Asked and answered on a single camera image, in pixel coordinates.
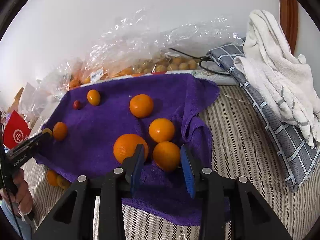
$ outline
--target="beige striped mattress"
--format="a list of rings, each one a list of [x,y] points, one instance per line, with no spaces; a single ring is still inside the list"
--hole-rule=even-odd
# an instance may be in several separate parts
[[[199,116],[212,130],[212,168],[221,176],[246,176],[276,212],[293,239],[302,239],[320,215],[320,167],[300,190],[291,193],[276,152],[254,109],[238,86],[220,86],[220,96]],[[34,199],[34,229],[63,194],[48,185],[47,168],[34,159],[23,169]],[[156,215],[123,205],[127,239],[197,239],[199,227],[177,226]],[[97,239],[97,227],[94,228]],[[226,226],[226,239],[231,227]]]

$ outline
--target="small orange fruit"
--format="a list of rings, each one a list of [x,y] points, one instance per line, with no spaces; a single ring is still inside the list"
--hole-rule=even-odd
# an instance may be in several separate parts
[[[53,170],[48,170],[47,171],[47,181],[49,183],[49,185],[57,187],[59,186],[57,183],[57,177],[58,177],[58,173],[56,173]]]
[[[71,185],[70,181],[66,180],[61,175],[57,176],[57,184],[58,186],[62,187],[64,190],[68,189]]]
[[[88,76],[86,79],[84,79],[83,83],[84,84],[89,84],[91,81],[90,76]]]
[[[50,134],[50,136],[52,136],[52,131],[49,129],[49,128],[44,128],[43,130],[42,130],[42,133],[49,133]]]
[[[140,94],[130,100],[131,113],[138,118],[145,118],[153,111],[153,101],[150,96]]]
[[[57,141],[62,141],[68,133],[68,127],[63,122],[57,122],[53,127],[52,134]]]
[[[148,157],[149,147],[142,137],[133,133],[121,135],[116,140],[113,145],[113,155],[117,161],[122,164],[125,158],[133,156],[138,144],[144,146],[144,159],[146,159]]]
[[[164,171],[174,171],[180,163],[180,149],[172,142],[161,142],[153,150],[153,159]]]
[[[97,106],[98,104],[100,104],[100,100],[101,100],[99,92],[95,89],[91,89],[87,93],[87,100],[91,105]]]
[[[166,118],[158,118],[149,126],[149,134],[157,143],[171,141],[174,136],[174,125]]]

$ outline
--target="human hand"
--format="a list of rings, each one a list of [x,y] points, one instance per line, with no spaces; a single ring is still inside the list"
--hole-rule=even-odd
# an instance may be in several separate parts
[[[23,169],[19,169],[19,171],[15,174],[13,178],[13,183],[17,185],[18,192],[14,196],[12,193],[9,193],[9,196],[11,198],[12,202],[16,202],[19,204],[19,211],[22,213],[28,213],[32,209],[32,196],[29,191],[29,185],[28,183],[24,180],[24,171]],[[5,191],[4,188],[0,189],[0,195],[2,198],[7,202],[8,206],[10,207],[9,203],[9,197],[7,195],[7,192]],[[19,215],[19,211],[14,209],[14,214]]]

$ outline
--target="plastic bag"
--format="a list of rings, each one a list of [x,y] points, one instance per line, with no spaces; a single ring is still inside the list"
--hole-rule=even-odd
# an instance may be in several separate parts
[[[123,75],[196,69],[190,57],[170,51],[178,49],[200,57],[215,46],[237,42],[227,19],[186,24],[166,32],[148,27],[147,12],[138,10],[103,34],[82,66],[82,83]]]
[[[19,101],[18,113],[25,116],[30,128],[48,104],[59,102],[69,89],[80,86],[82,64],[78,58],[70,60],[53,69],[43,80],[38,80],[36,88],[26,84]]]

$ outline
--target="blue gripper pad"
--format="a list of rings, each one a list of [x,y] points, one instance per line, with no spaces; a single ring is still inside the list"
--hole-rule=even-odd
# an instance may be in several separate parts
[[[132,196],[133,196],[133,194],[135,193],[135,191],[138,189],[138,187],[140,185],[140,177],[141,177],[141,172],[142,172],[144,161],[145,161],[145,159],[144,159],[144,147],[142,146],[142,147],[140,147],[138,160],[136,162],[136,165],[134,167],[134,170],[133,170],[133,173],[132,173],[132,176],[131,176],[130,192],[131,192]]]
[[[195,177],[193,175],[186,148],[184,146],[181,146],[180,148],[180,160],[182,164],[183,175],[184,180],[186,182],[187,191],[190,194],[190,197],[194,198],[196,196]]]

